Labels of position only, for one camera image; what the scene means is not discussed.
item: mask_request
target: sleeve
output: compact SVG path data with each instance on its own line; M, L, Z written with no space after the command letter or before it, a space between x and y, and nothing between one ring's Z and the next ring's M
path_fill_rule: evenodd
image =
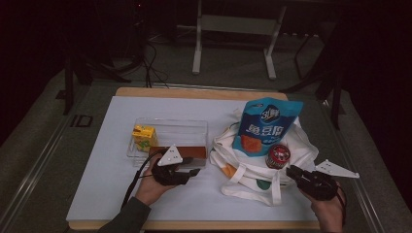
M98 233L138 233L148 219L151 208L135 197L130 198L120 213L100 228Z

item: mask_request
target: bag handle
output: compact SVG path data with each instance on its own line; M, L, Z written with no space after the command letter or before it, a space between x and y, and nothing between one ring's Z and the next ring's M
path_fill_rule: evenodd
M267 206L277 206L282 203L280 189L280 174L276 173L272 179L271 196L254 191L239 190L239 185L242 187L241 180L246 172L246 166L239 164L239 167L233 177L221 187L221 192L226 196L234 196L242 199L259 201Z

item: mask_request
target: chair leg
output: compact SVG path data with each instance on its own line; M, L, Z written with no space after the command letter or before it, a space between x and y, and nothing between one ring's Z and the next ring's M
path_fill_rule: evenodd
M333 87L333 100L332 100L332 109L331 109L331 115L330 115L333 125L338 130L340 129L338 116L339 116L339 107L340 107L340 94L342 92L342 79L343 79L343 74L339 74L336 77L335 84Z
M296 66L297 74L299 75L299 78L301 80L302 80L302 73L300 72L299 64L297 62L297 55L300 53L300 51L303 49L306 43L308 43L310 38L312 38L312 36L306 37L305 41L302 43L302 45L299 47L299 49L297 50L297 52L294 54L294 57L293 57L293 61L294 61L294 65Z

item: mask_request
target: red round can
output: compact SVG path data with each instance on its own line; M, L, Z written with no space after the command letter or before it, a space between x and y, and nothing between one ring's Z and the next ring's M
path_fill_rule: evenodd
M282 169L291 158L289 149L280 144L273 145L266 157L266 165L269 168Z

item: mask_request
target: wooden table edge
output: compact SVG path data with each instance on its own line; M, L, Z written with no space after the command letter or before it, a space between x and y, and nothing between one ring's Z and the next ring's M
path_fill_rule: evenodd
M271 91L145 87L120 87L116 92L116 96L222 100L254 100L263 97L272 97L281 100L288 99L284 93Z
M69 221L73 230L96 230L108 221ZM146 221L142 230L291 230L320 228L317 221Z

